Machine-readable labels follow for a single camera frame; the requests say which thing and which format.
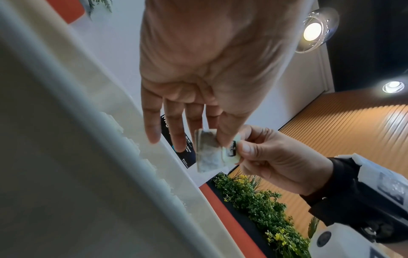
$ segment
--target green plant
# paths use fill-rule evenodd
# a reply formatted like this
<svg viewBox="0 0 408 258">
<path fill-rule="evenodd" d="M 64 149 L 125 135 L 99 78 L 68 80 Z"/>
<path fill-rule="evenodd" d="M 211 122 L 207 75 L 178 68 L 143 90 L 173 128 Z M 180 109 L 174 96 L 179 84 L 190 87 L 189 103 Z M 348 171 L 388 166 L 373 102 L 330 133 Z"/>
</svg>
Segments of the green plant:
<svg viewBox="0 0 408 258">
<path fill-rule="evenodd" d="M 311 239 L 313 235 L 316 233 L 317 226 L 319 225 L 320 219 L 313 217 L 310 220 L 309 228 L 307 229 L 307 237 Z"/>
<path fill-rule="evenodd" d="M 88 0 L 89 3 L 89 15 L 95 8 L 95 4 L 99 5 L 100 3 L 105 4 L 105 7 L 112 12 L 112 0 Z"/>
<path fill-rule="evenodd" d="M 230 178 L 223 173 L 213 179 L 216 187 L 239 212 L 248 216 L 279 257 L 310 258 L 309 239 L 295 230 L 292 218 L 285 214 L 286 205 L 278 202 L 279 193 L 257 190 L 258 179 L 237 174 Z"/>
</svg>

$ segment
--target white device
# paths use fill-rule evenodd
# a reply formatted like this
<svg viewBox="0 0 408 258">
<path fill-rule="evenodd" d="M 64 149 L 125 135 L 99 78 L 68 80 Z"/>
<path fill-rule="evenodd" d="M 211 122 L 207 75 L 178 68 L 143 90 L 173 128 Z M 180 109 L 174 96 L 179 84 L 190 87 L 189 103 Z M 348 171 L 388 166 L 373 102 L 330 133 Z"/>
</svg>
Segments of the white device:
<svg viewBox="0 0 408 258">
<path fill-rule="evenodd" d="M 314 234 L 309 252 L 312 258 L 389 258 L 357 231 L 337 223 Z"/>
</svg>

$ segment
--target poster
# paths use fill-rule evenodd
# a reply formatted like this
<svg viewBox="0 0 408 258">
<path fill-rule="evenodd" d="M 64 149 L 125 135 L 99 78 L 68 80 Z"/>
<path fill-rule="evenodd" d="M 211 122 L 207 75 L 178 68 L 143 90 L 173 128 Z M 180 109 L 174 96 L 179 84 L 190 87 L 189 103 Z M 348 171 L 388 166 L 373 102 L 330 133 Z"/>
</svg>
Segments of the poster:
<svg viewBox="0 0 408 258">
<path fill-rule="evenodd" d="M 174 150 L 173 143 L 171 142 L 169 126 L 167 125 L 166 116 L 161 116 L 161 134 L 166 138 L 167 142 Z M 183 152 L 176 152 L 178 158 L 183 162 L 186 168 L 191 167 L 196 162 L 196 152 L 193 148 L 193 143 L 186 135 L 187 147 Z"/>
</svg>

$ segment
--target fingernail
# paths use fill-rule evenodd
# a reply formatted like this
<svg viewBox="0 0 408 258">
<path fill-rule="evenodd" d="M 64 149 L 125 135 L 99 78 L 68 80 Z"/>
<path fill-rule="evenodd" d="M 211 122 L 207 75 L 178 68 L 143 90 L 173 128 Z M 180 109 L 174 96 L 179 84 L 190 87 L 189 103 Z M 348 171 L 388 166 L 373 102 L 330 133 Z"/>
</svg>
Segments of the fingernail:
<svg viewBox="0 0 408 258">
<path fill-rule="evenodd" d="M 250 153 L 251 152 L 251 146 L 247 143 L 242 143 L 242 152 L 245 153 Z"/>
</svg>

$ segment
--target white wall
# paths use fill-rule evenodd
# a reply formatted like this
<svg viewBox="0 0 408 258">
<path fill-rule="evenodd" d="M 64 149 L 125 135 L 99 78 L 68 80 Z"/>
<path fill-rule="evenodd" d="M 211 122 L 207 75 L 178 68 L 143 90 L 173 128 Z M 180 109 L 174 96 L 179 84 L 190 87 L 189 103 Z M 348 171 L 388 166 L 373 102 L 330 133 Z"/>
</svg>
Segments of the white wall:
<svg viewBox="0 0 408 258">
<path fill-rule="evenodd" d="M 71 28 L 127 89 L 141 109 L 139 33 L 144 1 L 116 0 L 112 9 L 111 14 L 102 5 L 96 6 L 92 20 L 84 16 L 74 22 Z M 295 54 L 279 83 L 249 118 L 248 124 L 279 129 L 322 93 L 325 87 L 328 87 L 328 80 L 325 79 L 325 71 L 321 65 L 322 56 L 327 57 L 324 51 L 326 48 L 307 54 Z M 200 186 L 218 171 L 203 175 L 197 173 L 196 167 L 192 166 L 187 172 Z"/>
</svg>

